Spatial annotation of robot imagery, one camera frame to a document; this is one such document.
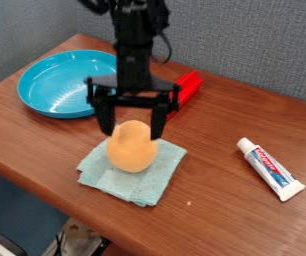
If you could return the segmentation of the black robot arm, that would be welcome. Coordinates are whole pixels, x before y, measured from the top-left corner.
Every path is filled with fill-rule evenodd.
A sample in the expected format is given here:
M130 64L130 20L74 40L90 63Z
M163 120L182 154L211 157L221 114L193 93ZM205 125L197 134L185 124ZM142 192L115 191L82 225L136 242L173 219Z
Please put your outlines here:
M159 139L167 116L179 109L181 86L151 73L154 38L165 37L170 10L165 0L78 0L94 13L111 15L115 27L116 73L86 78L87 103L102 132L115 130L115 108L150 108L151 138Z

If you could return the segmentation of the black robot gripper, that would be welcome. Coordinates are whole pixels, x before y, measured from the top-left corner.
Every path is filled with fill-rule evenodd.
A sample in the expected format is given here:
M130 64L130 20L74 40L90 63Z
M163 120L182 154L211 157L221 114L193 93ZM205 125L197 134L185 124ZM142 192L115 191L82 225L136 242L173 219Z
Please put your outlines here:
M151 139L163 135L169 112L179 110L181 86L151 73L152 48L119 47L115 75L88 76L87 103L96 109L102 132L115 129L115 106L152 108Z

